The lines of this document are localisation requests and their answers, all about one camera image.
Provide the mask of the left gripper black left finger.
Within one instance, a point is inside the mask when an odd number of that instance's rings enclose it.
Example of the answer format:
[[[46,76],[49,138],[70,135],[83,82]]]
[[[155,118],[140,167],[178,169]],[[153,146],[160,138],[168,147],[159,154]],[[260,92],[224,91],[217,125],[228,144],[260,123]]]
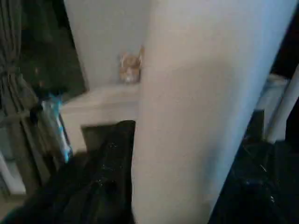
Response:
[[[101,146],[63,165],[7,214],[9,224],[132,224],[135,121],[113,125]]]

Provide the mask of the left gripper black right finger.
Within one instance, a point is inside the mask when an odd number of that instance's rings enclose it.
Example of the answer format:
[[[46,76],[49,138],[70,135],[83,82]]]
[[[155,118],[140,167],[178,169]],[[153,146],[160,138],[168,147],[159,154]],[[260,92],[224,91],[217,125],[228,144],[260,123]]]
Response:
[[[264,111],[255,110],[210,217],[212,224],[297,224],[299,152],[262,138]]]

